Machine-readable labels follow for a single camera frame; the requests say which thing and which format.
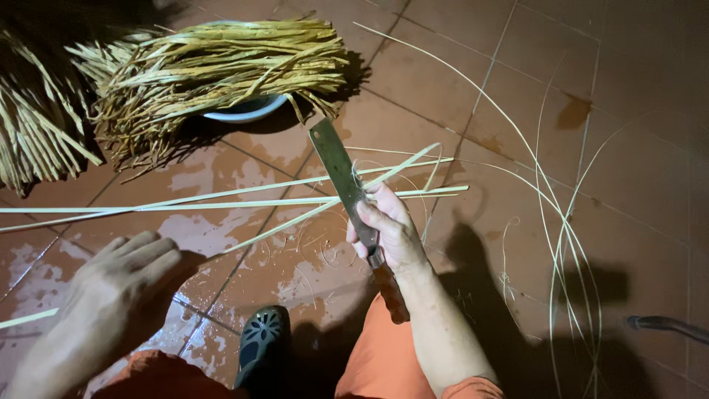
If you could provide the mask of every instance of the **knife handle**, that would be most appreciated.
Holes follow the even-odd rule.
[[[394,324],[401,324],[411,319],[411,316],[406,309],[406,303],[401,296],[396,277],[393,271],[386,264],[384,255],[379,246],[376,247],[374,253],[367,257],[367,263],[372,267],[374,281],[379,286],[379,292],[384,298],[386,308],[391,314],[391,321]]]

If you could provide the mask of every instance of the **knife blade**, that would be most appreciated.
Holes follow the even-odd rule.
[[[372,268],[374,280],[391,314],[391,321],[395,324],[409,321],[408,309],[401,296],[396,277],[386,264],[381,247],[377,244],[379,232],[367,226],[357,212],[357,203],[367,201],[367,194],[362,189],[359,176],[354,173],[350,156],[337,135],[333,123],[327,118],[318,122],[310,129],[310,138],[325,170],[330,175],[330,181],[335,186],[337,195],[345,206],[347,215],[350,216],[359,241],[367,248],[367,263]]]

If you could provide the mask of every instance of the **orange shorts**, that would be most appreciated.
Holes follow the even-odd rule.
[[[92,399],[155,397],[248,398],[244,390],[230,392],[202,371],[175,355],[158,350],[133,354],[128,365]],[[435,395],[418,364],[411,324],[391,322],[384,299],[369,307],[364,329],[352,350],[336,398],[430,398]],[[499,399],[503,394],[485,378],[470,377],[446,388],[444,399]]]

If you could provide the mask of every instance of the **finger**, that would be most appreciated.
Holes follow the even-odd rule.
[[[365,201],[357,203],[357,213],[364,224],[381,231],[383,234],[396,235],[401,233],[402,223],[392,219],[381,210],[371,206]]]
[[[380,211],[399,223],[413,227],[413,221],[408,209],[406,209],[406,205],[391,191],[389,186],[379,182],[367,189],[367,192],[374,195],[376,207]]]
[[[118,237],[117,239],[111,241],[108,243],[107,246],[105,246],[103,249],[99,251],[99,253],[96,254],[94,259],[100,259],[100,258],[105,258],[120,247],[124,246],[125,243],[128,242],[128,239],[126,237]]]
[[[359,237],[357,237],[357,232],[355,231],[355,226],[352,224],[351,220],[347,221],[347,233],[345,234],[345,240],[347,240],[348,243],[353,244],[357,242]]]
[[[145,266],[138,273],[138,278],[152,293],[158,293],[163,288],[177,291],[197,272],[196,266],[196,263],[186,260],[180,250],[172,249]]]
[[[367,247],[364,246],[364,244],[362,244],[360,241],[354,243],[352,247],[354,248],[354,252],[357,252],[357,256],[362,259],[366,259],[367,255],[369,255]]]
[[[177,244],[175,241],[168,238],[159,239],[129,253],[125,256],[125,260],[131,270],[138,270],[150,265],[151,262],[176,249]]]
[[[155,242],[160,239],[160,235],[155,232],[155,231],[144,231],[143,233],[138,234],[137,236],[133,237],[130,239],[130,241],[124,245],[122,245],[120,248],[118,248],[115,252],[116,256],[124,256],[127,255],[136,249],[146,246],[152,242]]]

